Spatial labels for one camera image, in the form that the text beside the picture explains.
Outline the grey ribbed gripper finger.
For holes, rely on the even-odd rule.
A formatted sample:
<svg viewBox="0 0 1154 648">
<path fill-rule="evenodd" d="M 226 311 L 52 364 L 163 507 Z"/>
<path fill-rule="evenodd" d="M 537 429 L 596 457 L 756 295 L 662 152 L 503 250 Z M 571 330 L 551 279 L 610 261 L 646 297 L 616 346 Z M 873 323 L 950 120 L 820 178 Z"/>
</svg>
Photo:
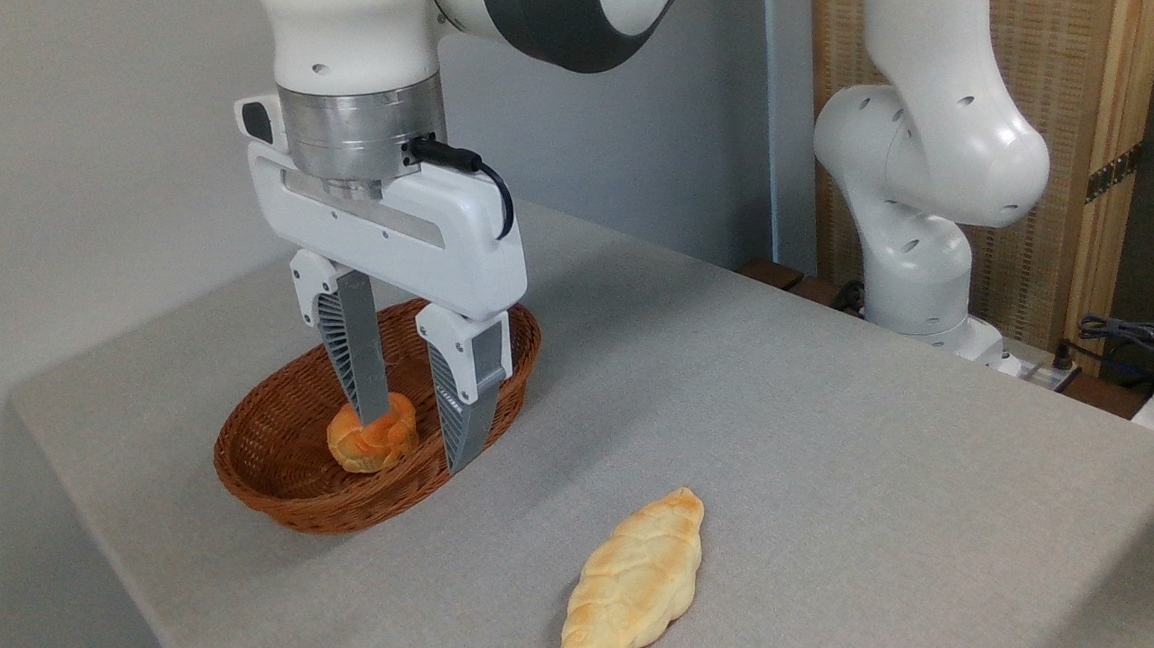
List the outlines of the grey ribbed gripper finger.
<svg viewBox="0 0 1154 648">
<path fill-rule="evenodd" d="M 364 425 L 391 409 L 370 277 L 299 250 L 290 262 L 304 323 L 317 327 L 340 387 Z"/>
<path fill-rule="evenodd" d="M 499 407 L 499 389 L 514 374 L 509 319 L 472 321 L 429 304 L 415 316 L 427 342 L 449 472 L 484 452 Z"/>
</svg>

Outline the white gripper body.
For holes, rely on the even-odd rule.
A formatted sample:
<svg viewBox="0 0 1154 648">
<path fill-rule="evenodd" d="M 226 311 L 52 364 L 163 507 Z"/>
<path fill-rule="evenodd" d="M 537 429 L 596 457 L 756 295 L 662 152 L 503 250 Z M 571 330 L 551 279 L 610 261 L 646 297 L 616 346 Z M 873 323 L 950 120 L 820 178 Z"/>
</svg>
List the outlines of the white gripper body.
<svg viewBox="0 0 1154 648">
<path fill-rule="evenodd" d="M 503 203 L 487 178 L 424 164 L 382 199 L 319 201 L 308 194 L 317 182 L 273 146 L 252 141 L 247 160 L 270 227 L 304 250 L 473 321 L 529 291 L 520 229 L 499 239 Z"/>
</svg>

